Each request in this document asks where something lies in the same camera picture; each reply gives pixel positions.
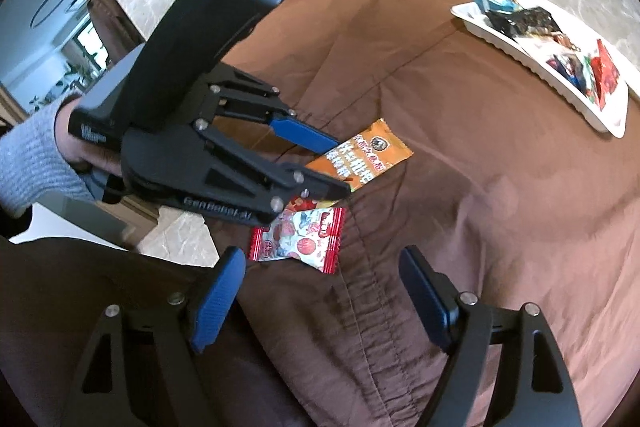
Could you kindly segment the grey sleeve forearm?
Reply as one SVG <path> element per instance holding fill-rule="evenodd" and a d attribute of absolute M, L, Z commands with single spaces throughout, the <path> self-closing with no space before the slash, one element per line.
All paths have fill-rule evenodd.
<path fill-rule="evenodd" d="M 55 141 L 58 112 L 72 98 L 61 98 L 15 126 L 1 138 L 1 209 L 21 215 L 43 194 L 93 202 L 84 179 L 63 158 Z"/>

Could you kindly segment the person left hand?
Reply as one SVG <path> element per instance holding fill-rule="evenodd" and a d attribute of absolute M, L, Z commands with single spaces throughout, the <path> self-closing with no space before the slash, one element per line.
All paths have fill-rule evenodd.
<path fill-rule="evenodd" d="M 80 102 L 80 98 L 65 101 L 55 117 L 54 137 L 61 156 L 75 169 L 96 167 L 114 176 L 122 175 L 119 156 L 112 150 L 88 143 L 68 132 L 70 115 Z"/>

